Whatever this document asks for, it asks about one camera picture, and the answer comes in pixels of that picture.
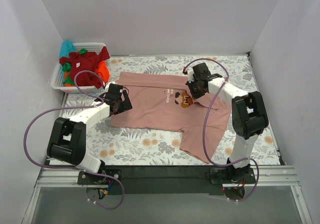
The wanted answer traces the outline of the pink printed t-shirt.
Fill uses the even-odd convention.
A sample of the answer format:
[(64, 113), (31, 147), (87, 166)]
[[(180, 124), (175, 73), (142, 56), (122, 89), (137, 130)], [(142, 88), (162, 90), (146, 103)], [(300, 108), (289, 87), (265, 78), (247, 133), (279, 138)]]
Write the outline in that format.
[(111, 126), (182, 132), (180, 149), (208, 162), (218, 147), (231, 107), (213, 94), (193, 99), (187, 77), (121, 72), (118, 84), (129, 90), (132, 109), (112, 116)]

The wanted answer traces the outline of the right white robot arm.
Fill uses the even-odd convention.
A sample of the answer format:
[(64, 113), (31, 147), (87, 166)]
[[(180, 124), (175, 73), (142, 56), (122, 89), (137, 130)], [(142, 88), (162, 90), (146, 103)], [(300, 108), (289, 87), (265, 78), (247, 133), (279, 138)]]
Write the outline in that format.
[(249, 172), (251, 153), (258, 136), (269, 125), (263, 97), (260, 92), (247, 92), (229, 83), (230, 75), (212, 74), (205, 61), (200, 58), (199, 64), (183, 68), (183, 74), (188, 76), (188, 86), (193, 99), (199, 99), (205, 94), (213, 94), (210, 104), (217, 98), (231, 105), (232, 127), (236, 133), (232, 154), (225, 165), (213, 163), (214, 166), (225, 169), (225, 176), (232, 183), (237, 183)]

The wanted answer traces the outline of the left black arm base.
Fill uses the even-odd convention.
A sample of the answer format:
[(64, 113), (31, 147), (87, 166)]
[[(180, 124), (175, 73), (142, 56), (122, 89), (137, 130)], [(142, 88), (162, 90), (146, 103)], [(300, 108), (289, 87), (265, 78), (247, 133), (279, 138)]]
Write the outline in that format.
[(92, 175), (81, 171), (77, 184), (86, 187), (86, 194), (90, 198), (103, 200), (107, 196), (121, 195), (122, 189), (117, 181), (122, 180), (122, 169), (104, 168), (99, 171), (102, 176)]

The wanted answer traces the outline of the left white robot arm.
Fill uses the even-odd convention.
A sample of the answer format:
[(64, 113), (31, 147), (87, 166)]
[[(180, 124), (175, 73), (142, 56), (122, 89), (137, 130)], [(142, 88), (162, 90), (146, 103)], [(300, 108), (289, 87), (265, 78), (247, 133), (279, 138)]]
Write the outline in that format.
[(87, 151), (87, 131), (101, 120), (133, 108), (126, 87), (110, 83), (106, 89), (89, 108), (69, 118), (57, 118), (47, 147), (50, 158), (88, 171), (95, 184), (103, 183), (107, 175), (102, 161)]

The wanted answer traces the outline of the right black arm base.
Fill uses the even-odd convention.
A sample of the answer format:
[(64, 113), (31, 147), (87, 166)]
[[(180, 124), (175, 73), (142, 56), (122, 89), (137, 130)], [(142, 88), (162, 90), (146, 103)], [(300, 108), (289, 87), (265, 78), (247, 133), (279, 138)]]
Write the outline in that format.
[(239, 202), (245, 198), (245, 187), (256, 183), (256, 176), (250, 164), (242, 168), (212, 167), (205, 174), (209, 183), (215, 188), (214, 196)]

